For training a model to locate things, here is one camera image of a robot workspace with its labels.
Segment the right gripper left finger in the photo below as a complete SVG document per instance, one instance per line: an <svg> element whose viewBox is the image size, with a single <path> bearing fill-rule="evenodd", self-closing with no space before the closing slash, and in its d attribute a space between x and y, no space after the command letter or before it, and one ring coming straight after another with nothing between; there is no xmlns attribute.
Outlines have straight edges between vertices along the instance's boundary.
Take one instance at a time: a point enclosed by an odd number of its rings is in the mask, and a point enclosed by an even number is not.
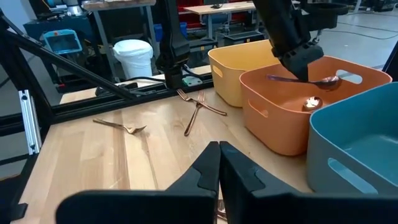
<svg viewBox="0 0 398 224"><path fill-rule="evenodd" d="M221 149L210 142L165 190L86 190L64 199L57 223L216 223Z"/></svg>

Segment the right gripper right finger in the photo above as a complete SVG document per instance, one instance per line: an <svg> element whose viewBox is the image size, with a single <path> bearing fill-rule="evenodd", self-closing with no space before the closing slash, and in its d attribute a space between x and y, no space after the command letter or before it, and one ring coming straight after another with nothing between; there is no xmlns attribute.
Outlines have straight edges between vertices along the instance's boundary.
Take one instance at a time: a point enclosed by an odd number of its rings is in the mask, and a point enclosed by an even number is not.
<svg viewBox="0 0 398 224"><path fill-rule="evenodd" d="M397 197L303 193L221 141L220 185L228 223L391 223Z"/></svg>

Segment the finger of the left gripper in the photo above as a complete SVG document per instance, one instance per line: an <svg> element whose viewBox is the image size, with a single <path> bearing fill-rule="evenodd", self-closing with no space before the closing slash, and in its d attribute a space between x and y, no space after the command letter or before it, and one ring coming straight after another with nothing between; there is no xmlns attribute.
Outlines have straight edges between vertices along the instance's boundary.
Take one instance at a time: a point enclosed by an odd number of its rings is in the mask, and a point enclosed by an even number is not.
<svg viewBox="0 0 398 224"><path fill-rule="evenodd" d="M323 49L314 42L307 42L295 50L294 74L301 81L308 81L308 65L323 57Z"/></svg>
<svg viewBox="0 0 398 224"><path fill-rule="evenodd" d="M273 49L273 54L290 73L303 80L303 49L294 49L286 53Z"/></svg>

